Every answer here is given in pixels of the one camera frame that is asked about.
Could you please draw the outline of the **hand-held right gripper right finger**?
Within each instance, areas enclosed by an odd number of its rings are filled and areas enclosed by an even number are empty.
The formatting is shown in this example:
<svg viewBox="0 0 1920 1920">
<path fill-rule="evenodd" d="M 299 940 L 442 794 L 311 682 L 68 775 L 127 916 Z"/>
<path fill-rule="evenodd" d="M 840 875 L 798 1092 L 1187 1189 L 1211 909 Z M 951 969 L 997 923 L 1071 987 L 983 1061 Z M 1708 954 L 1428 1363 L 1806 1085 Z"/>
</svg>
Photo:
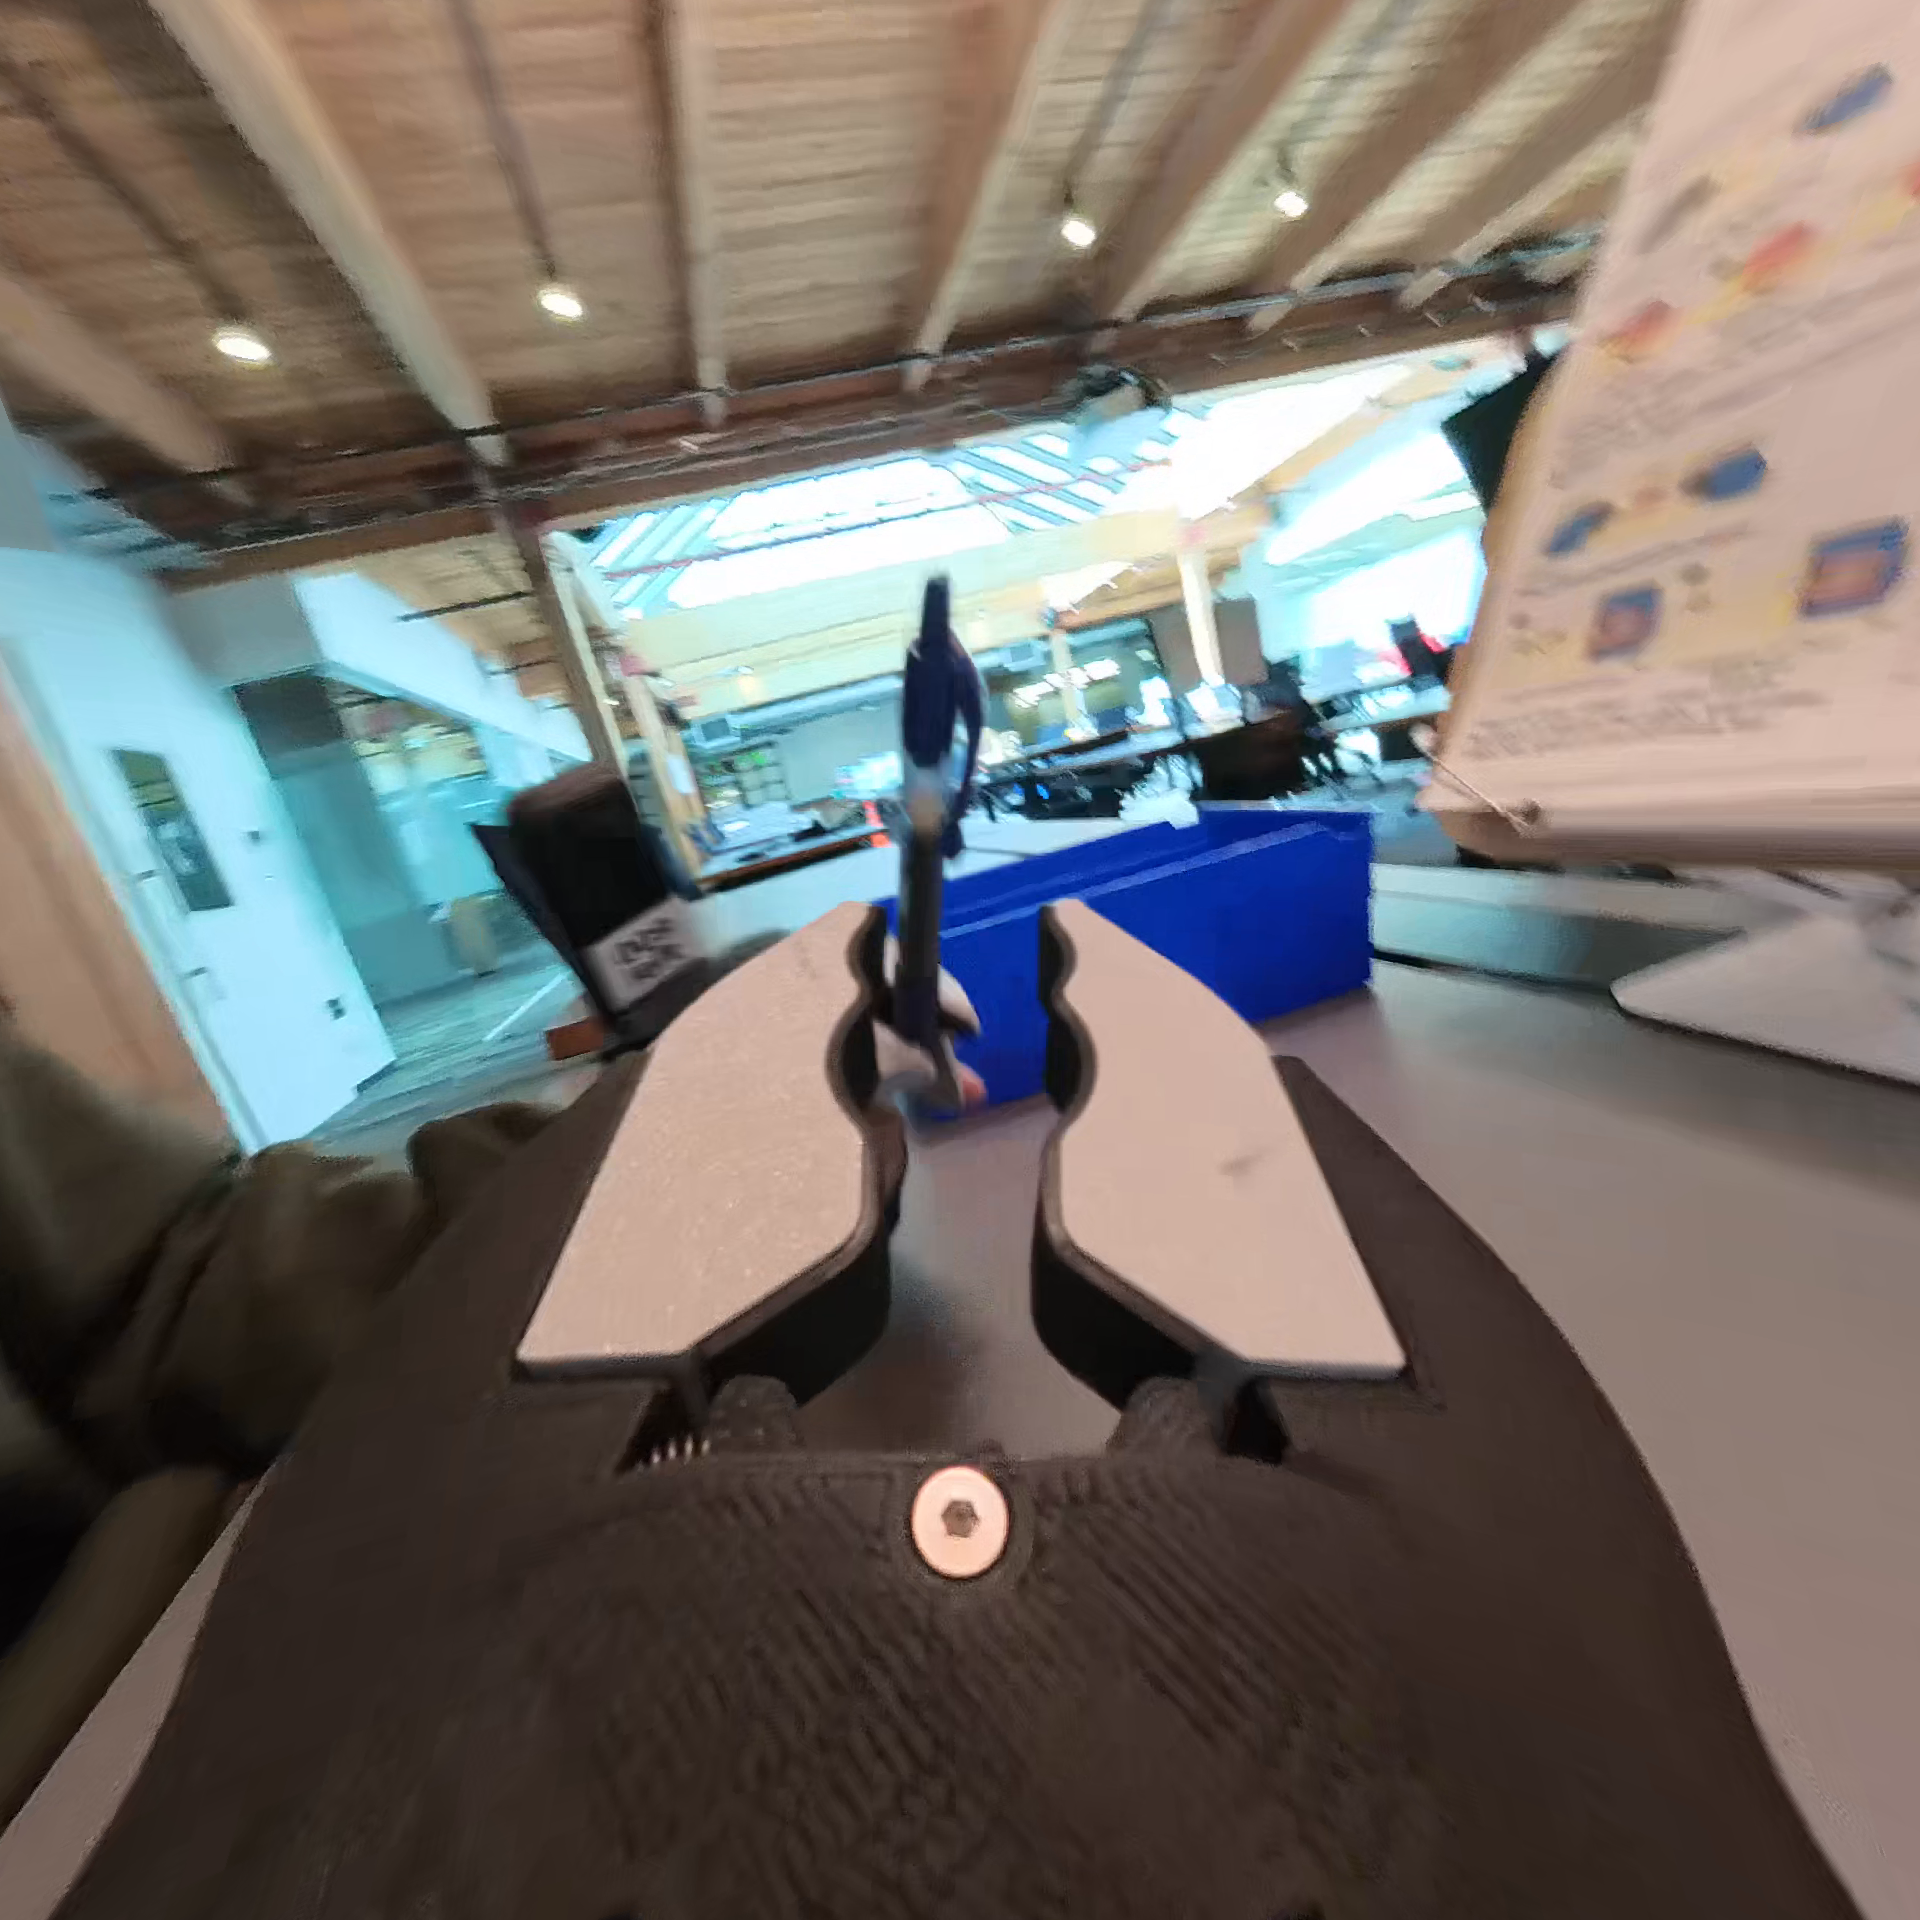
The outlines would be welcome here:
<svg viewBox="0 0 1920 1920">
<path fill-rule="evenodd" d="M 1400 1334 L 1278 1061 L 1208 986 L 1085 901 L 1039 913 L 1044 1092 L 1031 1313 L 1112 1407 L 1196 1382 L 1383 1386 Z"/>
</svg>

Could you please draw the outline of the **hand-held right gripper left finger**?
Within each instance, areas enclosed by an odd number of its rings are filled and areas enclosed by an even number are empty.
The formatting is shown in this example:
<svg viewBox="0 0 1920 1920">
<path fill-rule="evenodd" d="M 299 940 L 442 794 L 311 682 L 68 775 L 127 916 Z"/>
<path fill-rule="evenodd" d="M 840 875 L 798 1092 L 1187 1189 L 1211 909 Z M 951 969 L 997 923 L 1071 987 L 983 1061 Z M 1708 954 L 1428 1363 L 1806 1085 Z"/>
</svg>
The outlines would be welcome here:
<svg viewBox="0 0 1920 1920">
<path fill-rule="evenodd" d="M 840 902 L 648 1046 L 519 1338 L 531 1379 L 818 1396 L 888 1315 L 899 1130 L 872 1110 L 883 913 Z"/>
</svg>

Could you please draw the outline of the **blue ballpoint pen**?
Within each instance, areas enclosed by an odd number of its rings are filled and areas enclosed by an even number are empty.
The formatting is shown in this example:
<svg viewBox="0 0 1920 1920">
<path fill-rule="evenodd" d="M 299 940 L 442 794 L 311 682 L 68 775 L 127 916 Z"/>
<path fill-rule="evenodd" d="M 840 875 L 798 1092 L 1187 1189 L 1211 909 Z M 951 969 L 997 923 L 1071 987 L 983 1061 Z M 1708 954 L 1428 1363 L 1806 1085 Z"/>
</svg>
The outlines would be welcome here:
<svg viewBox="0 0 1920 1920">
<path fill-rule="evenodd" d="M 958 1117 L 972 1101 L 954 1038 L 976 1033 L 943 971 L 943 877 L 963 853 L 984 730 L 984 687 L 954 627 L 954 588 L 926 581 L 919 630 L 900 675 L 900 787 L 896 843 L 896 948 L 884 971 L 886 1029 L 902 1046 L 894 1070 L 902 1101 L 927 1117 Z"/>
</svg>

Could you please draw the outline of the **blue plastic bin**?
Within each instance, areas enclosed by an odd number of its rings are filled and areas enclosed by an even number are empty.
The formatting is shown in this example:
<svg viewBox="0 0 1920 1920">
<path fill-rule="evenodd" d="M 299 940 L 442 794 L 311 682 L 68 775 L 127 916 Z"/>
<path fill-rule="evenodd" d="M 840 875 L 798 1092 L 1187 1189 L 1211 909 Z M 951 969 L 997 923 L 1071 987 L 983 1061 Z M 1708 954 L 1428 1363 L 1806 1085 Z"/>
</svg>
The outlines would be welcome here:
<svg viewBox="0 0 1920 1920">
<path fill-rule="evenodd" d="M 1365 812 L 1202 807 L 1018 854 L 947 881 L 932 807 L 900 818 L 900 882 L 884 906 L 902 957 L 878 978 L 878 1097 L 932 1117 L 1046 1097 L 1071 1105 L 1079 1041 L 1056 1010 L 1071 961 L 1053 909 L 1091 908 L 1247 1023 L 1365 990 L 1373 971 L 1376 834 Z"/>
</svg>

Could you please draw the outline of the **background office desks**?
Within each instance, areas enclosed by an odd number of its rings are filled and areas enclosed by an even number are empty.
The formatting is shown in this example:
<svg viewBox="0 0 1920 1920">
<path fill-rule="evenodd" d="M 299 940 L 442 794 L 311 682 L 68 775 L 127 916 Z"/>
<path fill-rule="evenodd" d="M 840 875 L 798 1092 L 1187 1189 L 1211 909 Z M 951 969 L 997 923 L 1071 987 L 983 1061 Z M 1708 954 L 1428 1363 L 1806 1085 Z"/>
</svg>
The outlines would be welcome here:
<svg viewBox="0 0 1920 1920">
<path fill-rule="evenodd" d="M 1380 787 L 1386 769 L 1415 761 L 1415 737 L 1448 714 L 1444 679 L 1396 679 L 1310 701 L 1296 682 L 1269 677 L 1238 687 L 1222 718 L 1194 700 L 1164 727 L 1126 727 L 1002 761 L 983 778 L 976 807 L 992 821 L 1118 821 L 1135 802 L 1171 794 L 1190 805 L 1341 797 Z"/>
</svg>

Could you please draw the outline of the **white stand base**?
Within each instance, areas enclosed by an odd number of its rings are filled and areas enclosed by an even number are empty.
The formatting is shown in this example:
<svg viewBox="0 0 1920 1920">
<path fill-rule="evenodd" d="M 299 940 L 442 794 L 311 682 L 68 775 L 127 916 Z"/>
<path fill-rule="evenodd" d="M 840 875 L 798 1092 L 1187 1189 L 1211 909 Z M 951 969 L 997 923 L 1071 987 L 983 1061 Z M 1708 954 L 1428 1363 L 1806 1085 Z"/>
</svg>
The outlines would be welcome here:
<svg viewBox="0 0 1920 1920">
<path fill-rule="evenodd" d="M 1806 915 L 1621 975 L 1629 1018 L 1917 1085 L 1917 909 Z"/>
</svg>

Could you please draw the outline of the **black flat panel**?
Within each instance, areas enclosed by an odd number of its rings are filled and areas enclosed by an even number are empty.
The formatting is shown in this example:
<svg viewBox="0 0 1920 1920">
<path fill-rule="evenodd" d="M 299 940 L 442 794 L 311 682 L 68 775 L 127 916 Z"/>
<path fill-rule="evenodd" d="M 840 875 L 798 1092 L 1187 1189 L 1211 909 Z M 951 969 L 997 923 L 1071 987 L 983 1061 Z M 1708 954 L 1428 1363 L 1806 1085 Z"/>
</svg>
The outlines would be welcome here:
<svg viewBox="0 0 1920 1920">
<path fill-rule="evenodd" d="M 1439 431 L 1484 515 L 1490 515 L 1496 502 L 1503 468 L 1530 404 L 1560 359 L 1560 353 L 1526 349 L 1523 369 L 1516 375 L 1488 394 L 1463 402 L 1439 422 Z"/>
</svg>

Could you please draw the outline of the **printed instruction sheet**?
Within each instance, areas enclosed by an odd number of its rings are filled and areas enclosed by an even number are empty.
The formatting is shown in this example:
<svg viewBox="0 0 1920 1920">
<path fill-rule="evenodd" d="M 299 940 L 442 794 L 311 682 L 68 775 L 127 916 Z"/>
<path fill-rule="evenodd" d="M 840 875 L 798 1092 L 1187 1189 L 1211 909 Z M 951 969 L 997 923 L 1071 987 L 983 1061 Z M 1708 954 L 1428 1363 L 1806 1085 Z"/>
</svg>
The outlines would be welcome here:
<svg viewBox="0 0 1920 1920">
<path fill-rule="evenodd" d="M 1485 524 L 1488 858 L 1915 870 L 1917 4 L 1688 4 Z"/>
</svg>

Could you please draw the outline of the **dark wall notice panel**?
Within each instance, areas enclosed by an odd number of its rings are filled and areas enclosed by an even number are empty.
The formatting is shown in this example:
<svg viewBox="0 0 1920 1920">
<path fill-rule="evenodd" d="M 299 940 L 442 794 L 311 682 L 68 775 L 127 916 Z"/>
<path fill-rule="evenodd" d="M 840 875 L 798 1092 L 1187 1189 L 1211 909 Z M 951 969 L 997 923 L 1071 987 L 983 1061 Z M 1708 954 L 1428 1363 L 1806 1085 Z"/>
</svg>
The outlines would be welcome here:
<svg viewBox="0 0 1920 1920">
<path fill-rule="evenodd" d="M 112 750 L 112 763 L 151 843 L 154 867 L 187 915 L 234 908 L 234 889 L 186 801 L 168 758 L 143 750 Z"/>
</svg>

